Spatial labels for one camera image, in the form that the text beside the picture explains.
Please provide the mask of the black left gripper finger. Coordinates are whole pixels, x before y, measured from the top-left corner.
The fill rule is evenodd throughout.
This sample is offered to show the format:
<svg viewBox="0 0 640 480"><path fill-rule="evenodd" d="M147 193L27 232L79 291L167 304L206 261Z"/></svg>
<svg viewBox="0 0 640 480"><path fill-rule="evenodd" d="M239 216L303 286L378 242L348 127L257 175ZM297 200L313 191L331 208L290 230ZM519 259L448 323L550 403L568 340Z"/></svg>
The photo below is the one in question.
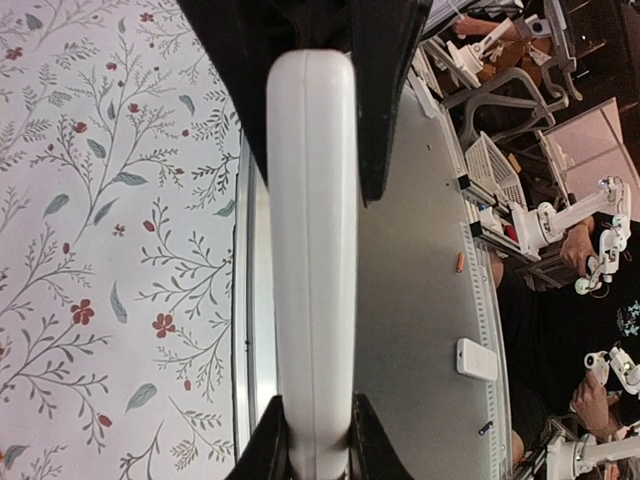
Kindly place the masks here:
<svg viewBox="0 0 640 480"><path fill-rule="evenodd" d="M400 96L432 3L354 1L351 7L360 190L369 204L386 188Z"/></svg>
<svg viewBox="0 0 640 480"><path fill-rule="evenodd" d="M396 454L372 403L363 393L355 393L352 398L349 478L412 479Z"/></svg>

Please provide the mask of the white remote control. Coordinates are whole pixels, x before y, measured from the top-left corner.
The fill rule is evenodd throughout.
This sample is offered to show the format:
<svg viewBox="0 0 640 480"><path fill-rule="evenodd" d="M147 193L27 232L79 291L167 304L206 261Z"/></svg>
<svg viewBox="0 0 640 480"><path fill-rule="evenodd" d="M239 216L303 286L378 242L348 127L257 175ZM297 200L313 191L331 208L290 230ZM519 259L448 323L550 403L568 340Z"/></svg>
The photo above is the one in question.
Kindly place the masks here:
<svg viewBox="0 0 640 480"><path fill-rule="evenodd" d="M279 392L296 479L349 463L359 184L355 76L334 50L282 55L267 83Z"/></svg>

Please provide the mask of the orange AA battery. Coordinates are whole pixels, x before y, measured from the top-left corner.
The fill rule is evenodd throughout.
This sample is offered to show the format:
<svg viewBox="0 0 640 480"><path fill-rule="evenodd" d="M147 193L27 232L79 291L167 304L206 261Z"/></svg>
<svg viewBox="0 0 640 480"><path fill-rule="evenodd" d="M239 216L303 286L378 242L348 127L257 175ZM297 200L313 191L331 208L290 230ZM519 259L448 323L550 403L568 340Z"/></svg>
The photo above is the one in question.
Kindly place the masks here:
<svg viewBox="0 0 640 480"><path fill-rule="evenodd" d="M456 262L456 272L457 273L462 273L464 271L465 260L466 260L466 254L464 252L460 252L458 254L457 262Z"/></svg>

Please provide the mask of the white box on desk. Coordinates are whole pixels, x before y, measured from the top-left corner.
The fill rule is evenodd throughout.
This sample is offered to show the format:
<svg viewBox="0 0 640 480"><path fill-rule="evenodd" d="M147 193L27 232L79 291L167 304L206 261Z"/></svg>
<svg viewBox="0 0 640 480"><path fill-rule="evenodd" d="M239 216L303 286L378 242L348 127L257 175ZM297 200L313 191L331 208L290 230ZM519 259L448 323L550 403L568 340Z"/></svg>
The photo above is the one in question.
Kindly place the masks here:
<svg viewBox="0 0 640 480"><path fill-rule="evenodd" d="M458 374L494 382L498 379L498 357L492 350L468 339L456 342L456 371Z"/></svg>

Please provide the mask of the operator in black shirt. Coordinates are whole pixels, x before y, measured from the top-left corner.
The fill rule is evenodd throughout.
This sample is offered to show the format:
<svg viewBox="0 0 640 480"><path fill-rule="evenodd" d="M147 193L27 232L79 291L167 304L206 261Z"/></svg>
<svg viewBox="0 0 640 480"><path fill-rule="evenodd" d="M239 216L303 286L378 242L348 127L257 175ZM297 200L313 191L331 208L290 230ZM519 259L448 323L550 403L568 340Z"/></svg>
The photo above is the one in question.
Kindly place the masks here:
<svg viewBox="0 0 640 480"><path fill-rule="evenodd" d="M512 462L519 464L551 416L574 413L605 441L639 420L639 400L616 377L600 384L585 369L589 353L624 349L639 358L639 224L610 287L581 296L571 284L534 291L491 253L507 357L512 423Z"/></svg>

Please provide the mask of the floral patterned table mat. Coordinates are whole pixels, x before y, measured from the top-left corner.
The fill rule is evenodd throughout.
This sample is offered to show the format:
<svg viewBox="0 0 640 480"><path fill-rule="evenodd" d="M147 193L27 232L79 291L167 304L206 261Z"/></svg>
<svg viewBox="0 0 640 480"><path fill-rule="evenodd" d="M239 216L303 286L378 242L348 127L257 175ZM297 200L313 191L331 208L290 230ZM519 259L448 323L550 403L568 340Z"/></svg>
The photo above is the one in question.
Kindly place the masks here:
<svg viewBox="0 0 640 480"><path fill-rule="evenodd" d="M235 108L173 1L1 5L1 475L221 479Z"/></svg>

